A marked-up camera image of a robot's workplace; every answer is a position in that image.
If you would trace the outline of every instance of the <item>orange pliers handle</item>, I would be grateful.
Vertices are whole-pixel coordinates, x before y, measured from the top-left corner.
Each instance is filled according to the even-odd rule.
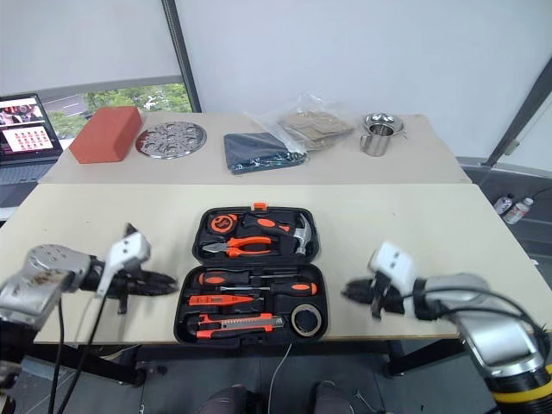
[[[263,235],[254,235],[252,237],[243,237],[241,239],[235,239],[232,237],[226,242],[226,254],[228,257],[238,257],[242,254],[268,254],[270,250],[241,250],[240,248],[244,246],[249,246],[251,244],[272,244],[272,239],[270,237],[265,237]]]

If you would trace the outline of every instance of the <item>hammer head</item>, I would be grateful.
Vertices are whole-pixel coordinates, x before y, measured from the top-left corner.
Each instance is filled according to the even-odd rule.
[[[296,254],[306,254],[305,246],[308,242],[311,241],[312,237],[312,230],[311,225],[309,224],[309,221],[306,219],[306,217],[301,214],[300,216],[301,222],[303,222],[303,228],[300,229],[299,227],[295,228],[295,233],[293,234],[293,237],[299,240],[299,247],[295,251]]]

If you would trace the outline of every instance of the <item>red sponge block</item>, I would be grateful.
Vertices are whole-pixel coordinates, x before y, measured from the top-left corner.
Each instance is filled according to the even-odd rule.
[[[141,126],[134,106],[100,108],[69,147],[81,164],[124,159]]]

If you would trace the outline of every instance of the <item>plastic bottle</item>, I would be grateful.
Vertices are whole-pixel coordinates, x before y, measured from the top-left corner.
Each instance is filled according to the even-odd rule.
[[[507,196],[503,196],[497,200],[493,207],[499,216],[506,213],[506,211],[511,207],[514,202],[514,197],[516,196],[514,196],[513,194],[508,194]]]
[[[525,216],[529,210],[531,210],[531,205],[533,205],[533,199],[527,197],[523,202],[516,203],[510,211],[508,211],[504,216],[504,221],[508,224],[515,224],[523,216]]]

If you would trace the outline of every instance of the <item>black tool case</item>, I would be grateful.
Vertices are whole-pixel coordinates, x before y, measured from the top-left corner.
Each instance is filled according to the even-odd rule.
[[[257,223],[256,220],[259,219],[275,221],[278,226],[285,230],[288,230],[287,225],[289,224],[290,233],[286,235],[267,234],[267,232],[272,233],[273,231],[268,227],[251,224],[252,220]],[[311,238],[304,246],[305,254],[297,254],[299,240],[292,234],[295,227],[304,227],[303,220],[306,220],[310,225]],[[241,247],[242,250],[266,251],[269,248],[270,253],[244,254],[232,258],[225,251],[211,253],[203,249],[204,246],[211,243],[227,242],[230,238],[241,239],[250,236],[270,237],[271,244],[254,244]],[[308,210],[267,207],[263,203],[256,203],[253,208],[224,207],[206,211],[201,218],[199,230],[193,244],[193,255],[203,265],[192,269],[186,275],[182,284],[174,321],[174,335],[177,340],[206,348],[238,348],[245,344],[279,345],[319,339],[328,327],[328,305],[322,273],[310,263],[316,256],[318,249],[317,229],[313,216]],[[238,286],[268,287],[276,283],[298,283],[301,285],[300,287],[314,284],[316,289],[309,291],[310,296],[297,297],[268,290],[220,292],[217,287],[205,285],[205,275],[212,275],[213,272],[225,275],[227,274],[225,271],[232,275],[240,275],[242,279],[244,274],[249,277],[247,284],[240,283],[237,284]],[[284,274],[285,277],[274,279],[260,277],[274,275],[275,273]],[[290,277],[290,274],[297,274],[297,276]],[[236,284],[227,282],[224,282],[223,285],[236,286]],[[219,294],[248,295],[253,298],[253,301],[229,306],[190,305],[192,296]],[[311,311],[311,306],[314,306],[319,312],[320,320],[316,318],[316,313]],[[302,312],[305,307],[310,310]],[[311,329],[311,333],[307,336],[305,330],[303,330],[303,335],[300,335],[298,328],[294,328],[292,324],[292,313],[296,308],[297,315],[294,319],[298,322],[296,325],[299,330],[301,328]],[[268,332],[264,329],[217,332],[212,334],[211,338],[198,338],[198,335],[204,334],[197,333],[199,320],[204,322],[201,325],[201,330],[205,330],[205,327],[209,330],[210,327],[217,329],[222,326],[219,322],[214,321],[216,319],[240,319],[241,322],[251,317],[258,317],[260,314],[265,317],[267,314],[281,317],[283,327],[274,328]],[[209,322],[205,322],[206,319],[203,315],[208,316]]]

